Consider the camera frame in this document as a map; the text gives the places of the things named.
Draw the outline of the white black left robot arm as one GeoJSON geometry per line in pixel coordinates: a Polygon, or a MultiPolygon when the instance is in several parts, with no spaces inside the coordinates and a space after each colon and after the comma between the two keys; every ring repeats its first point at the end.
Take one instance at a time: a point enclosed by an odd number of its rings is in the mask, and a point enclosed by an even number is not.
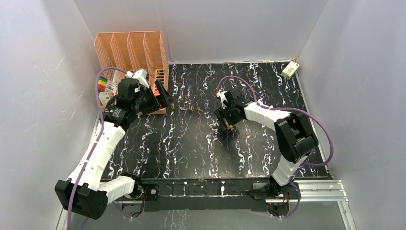
{"type": "Polygon", "coordinates": [[[142,77],[121,80],[118,94],[107,103],[102,112],[102,120],[92,144],[69,177],[58,180],[55,185],[55,192],[63,209],[98,219],[107,205],[118,198],[140,198],[144,189],[139,176],[125,172],[102,183],[102,174],[115,148],[138,114],[153,113],[173,102],[173,97],[160,80],[155,81],[154,89],[142,77]]]}

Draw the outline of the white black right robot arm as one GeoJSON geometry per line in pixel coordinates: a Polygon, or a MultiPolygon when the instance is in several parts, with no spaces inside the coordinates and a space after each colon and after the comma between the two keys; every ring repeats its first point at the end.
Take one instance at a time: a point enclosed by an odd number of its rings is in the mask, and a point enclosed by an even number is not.
{"type": "Polygon", "coordinates": [[[270,194],[283,198],[289,191],[288,183],[295,172],[318,147],[318,139],[306,114],[271,108],[260,100],[248,100],[239,89],[217,92],[215,97],[221,103],[215,110],[221,128],[227,129],[241,120],[248,120],[275,132],[282,156],[270,177],[270,194]]]}

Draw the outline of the small white red box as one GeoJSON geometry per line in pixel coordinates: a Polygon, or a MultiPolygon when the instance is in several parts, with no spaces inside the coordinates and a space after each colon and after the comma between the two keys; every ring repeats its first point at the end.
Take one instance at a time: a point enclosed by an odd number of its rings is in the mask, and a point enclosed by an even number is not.
{"type": "Polygon", "coordinates": [[[102,106],[106,106],[107,103],[114,97],[114,93],[112,92],[99,92],[98,98],[100,101],[100,104],[102,106]]]}

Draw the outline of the pink plastic file organizer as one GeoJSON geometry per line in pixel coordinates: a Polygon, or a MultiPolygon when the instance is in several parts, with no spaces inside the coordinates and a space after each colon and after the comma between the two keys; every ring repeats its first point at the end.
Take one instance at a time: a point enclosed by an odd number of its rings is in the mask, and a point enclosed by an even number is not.
{"type": "Polygon", "coordinates": [[[148,83],[158,95],[155,81],[168,89],[169,65],[162,31],[98,33],[94,47],[101,67],[116,67],[135,72],[148,71],[148,83]]]}

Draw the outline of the colourful marker pen set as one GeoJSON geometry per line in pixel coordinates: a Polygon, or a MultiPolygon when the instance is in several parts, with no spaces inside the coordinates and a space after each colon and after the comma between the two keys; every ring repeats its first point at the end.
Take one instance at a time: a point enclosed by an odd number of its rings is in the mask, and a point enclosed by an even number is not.
{"type": "Polygon", "coordinates": [[[117,93],[118,83],[108,80],[104,77],[98,79],[97,90],[99,92],[111,92],[113,94],[117,93]]]}

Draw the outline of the white green small box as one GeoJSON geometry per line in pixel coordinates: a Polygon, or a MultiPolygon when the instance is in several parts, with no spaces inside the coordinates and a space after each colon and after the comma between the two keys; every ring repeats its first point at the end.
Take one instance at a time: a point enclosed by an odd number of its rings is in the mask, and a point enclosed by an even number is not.
{"type": "Polygon", "coordinates": [[[300,65],[297,62],[290,61],[289,64],[282,70],[281,76],[285,79],[291,79],[296,73],[300,65]]]}

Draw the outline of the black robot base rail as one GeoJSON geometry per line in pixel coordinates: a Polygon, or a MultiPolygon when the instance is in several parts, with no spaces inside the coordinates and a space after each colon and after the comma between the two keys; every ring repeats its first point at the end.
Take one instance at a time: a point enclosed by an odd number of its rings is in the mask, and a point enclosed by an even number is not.
{"type": "Polygon", "coordinates": [[[287,212],[297,189],[270,186],[269,178],[142,179],[145,211],[232,210],[287,212]]]}

